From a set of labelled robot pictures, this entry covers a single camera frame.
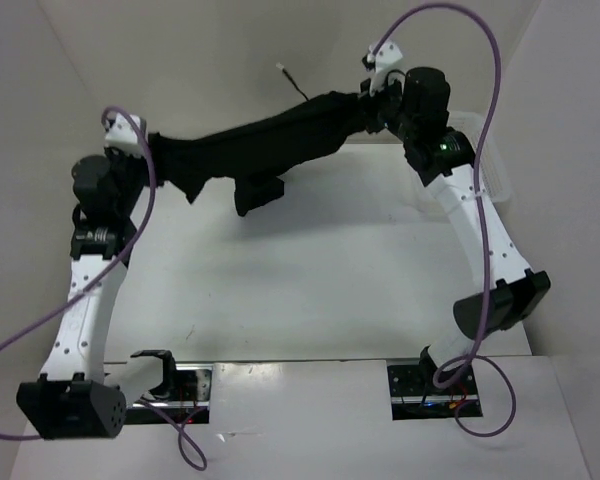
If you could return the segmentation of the black shorts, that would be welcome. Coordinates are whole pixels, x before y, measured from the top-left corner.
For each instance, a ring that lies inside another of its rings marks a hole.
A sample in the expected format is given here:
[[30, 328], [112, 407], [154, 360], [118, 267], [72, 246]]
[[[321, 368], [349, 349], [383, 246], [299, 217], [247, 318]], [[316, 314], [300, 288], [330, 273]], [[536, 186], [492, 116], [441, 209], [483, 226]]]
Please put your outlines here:
[[194, 202], [212, 179], [234, 181], [238, 215], [281, 198], [281, 176], [336, 153], [367, 126], [369, 80], [355, 93], [330, 91], [277, 115], [197, 139], [151, 133], [148, 143], [159, 180]]

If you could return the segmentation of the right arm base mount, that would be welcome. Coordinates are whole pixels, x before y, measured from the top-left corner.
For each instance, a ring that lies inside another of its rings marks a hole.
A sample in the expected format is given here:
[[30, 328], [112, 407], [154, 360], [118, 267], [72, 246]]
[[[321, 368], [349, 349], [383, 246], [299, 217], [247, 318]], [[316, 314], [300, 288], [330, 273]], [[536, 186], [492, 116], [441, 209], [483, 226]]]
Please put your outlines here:
[[479, 392], [472, 368], [455, 385], [440, 390], [424, 380], [415, 359], [386, 362], [393, 421], [482, 417]]

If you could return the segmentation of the white plastic basket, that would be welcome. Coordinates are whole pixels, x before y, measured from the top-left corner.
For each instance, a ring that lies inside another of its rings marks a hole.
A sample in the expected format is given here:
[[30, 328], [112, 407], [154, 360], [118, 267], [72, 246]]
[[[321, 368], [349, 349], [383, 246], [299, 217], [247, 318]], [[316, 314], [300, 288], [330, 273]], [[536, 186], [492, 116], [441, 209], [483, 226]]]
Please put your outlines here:
[[[449, 126], [461, 131], [470, 140], [474, 150], [484, 127], [484, 118], [474, 112], [451, 111]], [[480, 160], [481, 186], [493, 204], [506, 205], [511, 200], [512, 188], [500, 152], [491, 136], [487, 134]]]

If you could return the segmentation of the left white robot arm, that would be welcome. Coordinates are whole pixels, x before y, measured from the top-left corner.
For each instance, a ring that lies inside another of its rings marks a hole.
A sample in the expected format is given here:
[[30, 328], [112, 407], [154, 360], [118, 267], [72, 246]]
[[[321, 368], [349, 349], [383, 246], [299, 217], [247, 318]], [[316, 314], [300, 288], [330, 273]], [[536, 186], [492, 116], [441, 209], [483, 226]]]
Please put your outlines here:
[[105, 347], [133, 240], [131, 213], [149, 184], [145, 160], [108, 147], [71, 170], [72, 213], [68, 308], [36, 380], [20, 384], [16, 403], [44, 440], [111, 439], [144, 395], [165, 400], [180, 376], [168, 350], [140, 350], [105, 372]]

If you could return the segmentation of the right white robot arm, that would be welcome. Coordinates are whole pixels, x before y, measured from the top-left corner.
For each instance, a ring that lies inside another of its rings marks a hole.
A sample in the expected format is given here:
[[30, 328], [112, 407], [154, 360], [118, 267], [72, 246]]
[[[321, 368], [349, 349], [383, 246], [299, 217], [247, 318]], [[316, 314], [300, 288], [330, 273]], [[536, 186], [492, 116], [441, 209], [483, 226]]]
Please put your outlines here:
[[387, 130], [424, 189], [439, 203], [468, 260], [476, 293], [454, 303], [454, 322], [420, 354], [418, 378], [430, 393], [457, 383], [483, 340], [530, 316], [551, 287], [519, 253], [479, 180], [481, 148], [449, 124], [444, 73], [391, 69], [362, 82], [368, 131]]

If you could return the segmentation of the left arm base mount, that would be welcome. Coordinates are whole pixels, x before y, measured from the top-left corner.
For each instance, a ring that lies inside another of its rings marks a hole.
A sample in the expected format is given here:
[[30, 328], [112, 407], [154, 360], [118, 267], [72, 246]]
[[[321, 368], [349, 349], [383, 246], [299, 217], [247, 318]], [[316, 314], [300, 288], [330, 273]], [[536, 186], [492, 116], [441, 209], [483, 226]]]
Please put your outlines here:
[[153, 393], [163, 383], [163, 364], [156, 358], [135, 358], [106, 364], [105, 384], [118, 387], [126, 399], [126, 425], [164, 424], [153, 407], [181, 423], [206, 424], [209, 421], [214, 365], [177, 362], [175, 379], [166, 393]]

